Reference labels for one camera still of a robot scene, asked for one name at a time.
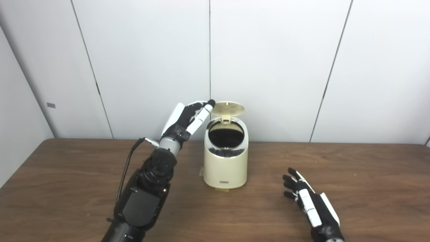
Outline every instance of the white wall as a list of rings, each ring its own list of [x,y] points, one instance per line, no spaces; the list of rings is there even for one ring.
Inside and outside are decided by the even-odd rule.
[[[313,142],[425,144],[430,2],[354,1]]]
[[[245,106],[252,141],[307,142],[319,110],[313,142],[430,136],[428,1],[354,1],[321,109],[350,0],[210,4],[0,0],[0,25],[58,137],[111,138],[109,120],[157,138],[176,103],[210,97]]]
[[[114,138],[159,138],[178,102],[209,100],[208,0],[73,3]]]
[[[0,0],[0,24],[56,136],[112,138],[71,2]]]
[[[52,132],[0,28],[0,187]]]
[[[251,141],[308,142],[349,0],[211,0],[211,91]]]

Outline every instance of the black robotic arm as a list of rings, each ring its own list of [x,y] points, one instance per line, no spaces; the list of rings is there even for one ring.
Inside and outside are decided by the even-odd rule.
[[[212,99],[187,106],[179,103],[163,129],[160,143],[148,138],[136,142],[132,151],[145,140],[156,148],[142,167],[133,173],[122,192],[120,187],[114,218],[109,219],[111,225],[101,242],[143,240],[145,233],[155,225],[169,194],[177,153],[202,125],[214,106],[215,101]]]

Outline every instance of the bin lid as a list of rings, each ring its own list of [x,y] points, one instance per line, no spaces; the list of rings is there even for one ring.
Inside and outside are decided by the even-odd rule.
[[[237,116],[243,113],[244,111],[245,111],[245,108],[239,103],[225,101],[225,102],[217,102],[211,113],[215,114],[216,116],[223,116],[223,115]]]

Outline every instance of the trash can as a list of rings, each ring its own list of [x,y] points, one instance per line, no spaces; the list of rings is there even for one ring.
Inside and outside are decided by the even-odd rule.
[[[203,178],[212,187],[233,189],[246,183],[248,130],[235,116],[244,112],[235,102],[218,102],[205,132]]]

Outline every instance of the panel seam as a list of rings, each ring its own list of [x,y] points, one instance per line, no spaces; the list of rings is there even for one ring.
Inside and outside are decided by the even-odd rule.
[[[75,9],[75,5],[73,4],[73,0],[70,0],[70,3],[72,4],[73,13],[75,14],[76,22],[77,22],[77,24],[78,24],[78,28],[79,28],[79,32],[80,32],[80,35],[81,35],[81,38],[82,38],[83,45],[84,45],[84,47],[85,47],[86,56],[88,57],[89,66],[91,67],[91,72],[92,72],[92,76],[93,76],[94,81],[95,81],[95,86],[96,86],[97,91],[98,91],[98,94],[99,94],[99,96],[100,96],[101,105],[103,106],[103,111],[104,111],[104,114],[105,114],[105,116],[106,116],[107,124],[108,124],[108,126],[109,126],[109,130],[111,131],[112,139],[114,139],[114,134],[113,134],[113,132],[112,132],[111,123],[109,122],[108,114],[107,114],[107,112],[106,112],[106,108],[104,107],[103,98],[102,98],[102,96],[101,96],[100,89],[99,89],[99,87],[98,87],[97,78],[95,77],[94,68],[92,67],[91,58],[89,57],[89,53],[88,53],[88,49],[87,49],[87,47],[86,47],[85,39],[83,38],[82,29],[81,29],[81,26],[80,26],[80,23],[79,23],[78,15],[76,14],[76,9]]]
[[[428,145],[430,142],[430,137],[427,139],[427,142],[424,144],[425,146]]]
[[[209,0],[209,99],[212,99],[211,0]]]
[[[352,7],[353,2],[354,2],[354,0],[351,0],[350,6],[348,8],[348,13],[347,13],[347,16],[345,18],[345,23],[344,23],[344,26],[342,28],[341,37],[339,38],[338,47],[336,48],[335,56],[333,58],[332,67],[330,68],[329,77],[327,78],[326,87],[324,88],[324,93],[322,94],[321,102],[319,103],[318,112],[316,113],[315,123],[313,124],[312,133],[310,134],[309,142],[312,142],[312,137],[313,137],[313,133],[315,131],[316,123],[318,121],[319,112],[321,111],[321,107],[323,105],[323,101],[324,101],[324,98],[326,96],[327,87],[329,86],[330,78],[332,77],[333,67],[334,67],[335,62],[336,62],[336,57],[338,56],[339,47],[341,46],[342,37],[344,36],[345,27],[346,27],[347,22],[348,22],[348,18],[349,18],[350,12],[351,12],[351,7]]]

